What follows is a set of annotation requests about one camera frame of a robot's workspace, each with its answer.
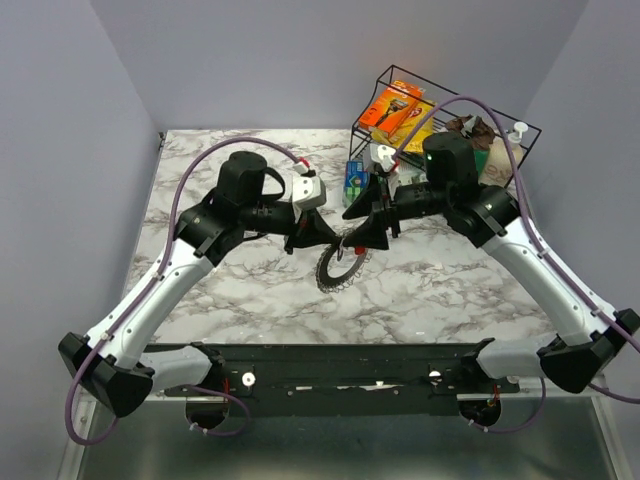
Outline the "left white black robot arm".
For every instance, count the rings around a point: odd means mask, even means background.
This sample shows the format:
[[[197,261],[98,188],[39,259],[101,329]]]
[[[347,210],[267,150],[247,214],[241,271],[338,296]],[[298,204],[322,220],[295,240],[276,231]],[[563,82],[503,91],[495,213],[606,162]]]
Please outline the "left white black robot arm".
[[[283,236],[287,253],[337,243],[317,210],[326,201],[324,182],[304,162],[294,169],[285,201],[264,193],[266,177],[284,180],[262,156],[232,153],[216,186],[171,221],[164,252],[121,303],[87,334],[61,340],[70,373],[116,417],[131,414],[152,392],[190,385],[209,395],[220,387],[222,357],[206,347],[145,349],[180,300],[243,243],[246,232]]]

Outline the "small silver key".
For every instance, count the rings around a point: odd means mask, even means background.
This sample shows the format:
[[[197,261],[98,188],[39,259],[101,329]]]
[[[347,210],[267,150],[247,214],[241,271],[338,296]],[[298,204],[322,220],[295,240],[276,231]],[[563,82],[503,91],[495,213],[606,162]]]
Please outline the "small silver key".
[[[341,239],[336,250],[336,259],[337,261],[341,261],[343,257],[344,257],[344,239]]]

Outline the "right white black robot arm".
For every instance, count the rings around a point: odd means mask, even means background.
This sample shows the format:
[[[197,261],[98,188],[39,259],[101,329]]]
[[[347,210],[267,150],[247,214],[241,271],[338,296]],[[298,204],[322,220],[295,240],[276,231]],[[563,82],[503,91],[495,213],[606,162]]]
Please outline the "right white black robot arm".
[[[601,370],[630,343],[639,328],[631,309],[617,310],[590,290],[543,240],[522,202],[505,188],[478,182],[471,144],[454,132],[422,143],[426,179],[395,186],[394,149],[374,145],[374,164],[365,189],[345,210],[345,220],[362,219],[343,244],[386,250],[404,220],[441,215],[500,263],[542,308],[552,335],[518,341],[489,339],[465,355],[460,379],[480,392],[508,376],[542,377],[569,393],[592,386]]]

